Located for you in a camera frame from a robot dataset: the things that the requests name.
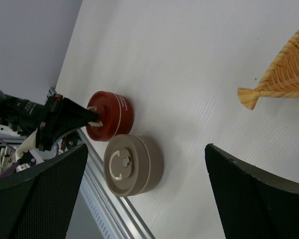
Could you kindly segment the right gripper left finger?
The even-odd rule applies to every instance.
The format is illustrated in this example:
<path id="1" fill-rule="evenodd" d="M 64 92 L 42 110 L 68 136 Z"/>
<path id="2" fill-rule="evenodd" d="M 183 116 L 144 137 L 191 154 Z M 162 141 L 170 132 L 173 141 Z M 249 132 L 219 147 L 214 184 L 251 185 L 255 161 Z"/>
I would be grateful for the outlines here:
<path id="1" fill-rule="evenodd" d="M 78 145 L 0 179 L 0 239 L 64 239 L 88 158 Z"/>

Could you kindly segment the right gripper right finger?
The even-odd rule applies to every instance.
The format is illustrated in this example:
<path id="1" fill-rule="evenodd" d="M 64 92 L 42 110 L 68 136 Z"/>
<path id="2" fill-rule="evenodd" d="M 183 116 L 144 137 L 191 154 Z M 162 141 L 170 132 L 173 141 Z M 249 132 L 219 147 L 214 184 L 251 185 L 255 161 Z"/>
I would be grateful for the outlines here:
<path id="1" fill-rule="evenodd" d="M 299 183 L 213 144 L 205 162 L 226 238 L 299 239 Z"/>

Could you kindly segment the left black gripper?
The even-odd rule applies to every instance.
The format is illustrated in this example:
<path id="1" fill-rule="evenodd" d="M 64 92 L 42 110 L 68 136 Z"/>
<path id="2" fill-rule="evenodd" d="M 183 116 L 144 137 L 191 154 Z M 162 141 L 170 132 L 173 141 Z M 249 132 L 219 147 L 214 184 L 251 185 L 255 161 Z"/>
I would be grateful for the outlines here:
<path id="1" fill-rule="evenodd" d="M 48 119 L 56 113 L 57 120 Z M 22 136 L 43 130 L 43 150 L 50 150 L 64 136 L 98 121 L 98 114 L 60 94 L 48 97 L 44 105 L 30 100 L 5 96 L 4 122 Z"/>

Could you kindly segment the red round lid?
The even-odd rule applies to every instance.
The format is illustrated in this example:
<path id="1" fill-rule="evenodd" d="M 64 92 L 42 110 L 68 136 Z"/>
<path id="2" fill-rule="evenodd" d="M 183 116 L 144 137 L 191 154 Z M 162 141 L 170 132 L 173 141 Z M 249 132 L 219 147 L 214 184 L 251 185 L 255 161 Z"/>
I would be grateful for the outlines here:
<path id="1" fill-rule="evenodd" d="M 109 141 L 118 131 L 121 122 L 121 105 L 116 94 L 98 91 L 88 102 L 88 109 L 99 115 L 97 123 L 102 126 L 86 126 L 89 137 L 94 141 Z"/>

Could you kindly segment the brown round lid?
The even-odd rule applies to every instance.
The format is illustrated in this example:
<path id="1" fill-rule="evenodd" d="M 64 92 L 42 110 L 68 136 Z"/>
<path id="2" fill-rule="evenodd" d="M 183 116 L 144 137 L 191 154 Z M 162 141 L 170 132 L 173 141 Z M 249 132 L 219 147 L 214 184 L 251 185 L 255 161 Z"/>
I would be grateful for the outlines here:
<path id="1" fill-rule="evenodd" d="M 149 174 L 147 150 L 134 135 L 115 136 L 106 147 L 104 173 L 111 192 L 118 197 L 137 195 Z"/>

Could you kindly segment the red-banded steel lunch tin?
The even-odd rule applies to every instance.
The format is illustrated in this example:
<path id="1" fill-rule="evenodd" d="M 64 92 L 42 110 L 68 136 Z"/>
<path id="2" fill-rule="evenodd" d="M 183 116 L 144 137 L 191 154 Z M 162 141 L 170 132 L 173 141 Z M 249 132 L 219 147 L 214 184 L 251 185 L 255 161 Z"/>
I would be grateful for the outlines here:
<path id="1" fill-rule="evenodd" d="M 130 100 L 122 95 L 114 94 L 119 104 L 119 123 L 116 134 L 129 134 L 134 124 L 134 110 Z"/>

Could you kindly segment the beige-banded steel lunch tin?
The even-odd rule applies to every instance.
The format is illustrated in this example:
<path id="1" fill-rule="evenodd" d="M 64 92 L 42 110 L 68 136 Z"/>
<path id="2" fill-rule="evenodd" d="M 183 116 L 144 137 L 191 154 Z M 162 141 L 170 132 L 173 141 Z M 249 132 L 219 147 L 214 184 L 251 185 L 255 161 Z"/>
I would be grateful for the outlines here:
<path id="1" fill-rule="evenodd" d="M 147 180 L 139 192 L 139 194 L 146 193 L 154 189 L 160 182 L 164 171 L 164 158 L 162 150 L 158 143 L 149 136 L 140 136 L 137 138 L 143 143 L 148 154 L 149 170 Z"/>

